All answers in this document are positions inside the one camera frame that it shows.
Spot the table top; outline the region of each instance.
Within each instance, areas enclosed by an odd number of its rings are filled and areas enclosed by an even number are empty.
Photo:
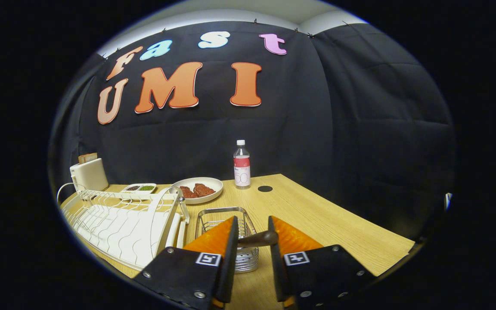
[[[273,190],[260,192],[258,187],[263,185],[271,186]],[[110,185],[105,192],[120,192],[126,186],[127,184]],[[158,185],[155,192],[168,186],[171,185]],[[256,232],[266,231],[268,217],[276,216],[325,247],[342,246],[375,276],[407,255],[415,243],[348,212],[284,175],[274,174],[252,178],[250,188],[247,189],[236,188],[234,180],[223,181],[223,192],[218,198],[204,204],[187,205],[191,222],[185,231],[185,244],[195,239],[197,216],[201,210],[232,206],[246,210]],[[84,244],[125,275],[135,277],[139,273],[114,261],[87,242]],[[227,309],[282,309],[275,296],[270,248],[259,249],[258,269],[234,276],[232,300],[227,304]]]

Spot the bottle label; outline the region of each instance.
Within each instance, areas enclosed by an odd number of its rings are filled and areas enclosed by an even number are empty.
[[[250,185],[250,158],[233,158],[235,166],[235,184]]]

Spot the wooden handle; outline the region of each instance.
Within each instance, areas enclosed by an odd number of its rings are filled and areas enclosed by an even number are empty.
[[[279,240],[279,235],[274,231],[264,231],[252,234],[249,237],[239,239],[239,247],[255,248],[275,245]]]

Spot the dish rack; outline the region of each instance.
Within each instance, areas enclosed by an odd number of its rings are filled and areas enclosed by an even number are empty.
[[[165,247],[183,247],[190,217],[179,188],[138,199],[118,192],[76,193],[61,206],[63,216],[83,241],[115,261],[141,271]]]
[[[200,211],[198,214],[195,238],[198,238],[211,228],[218,226],[231,216],[238,218],[239,239],[256,233],[254,224],[252,224],[252,220],[244,208],[209,208]],[[256,270],[259,253],[260,250],[258,248],[238,247],[236,250],[235,273],[249,273]]]

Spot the toaster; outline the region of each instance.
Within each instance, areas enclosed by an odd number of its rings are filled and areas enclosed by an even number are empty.
[[[71,166],[70,176],[77,192],[83,190],[103,191],[109,186],[105,169],[102,166],[102,158]]]

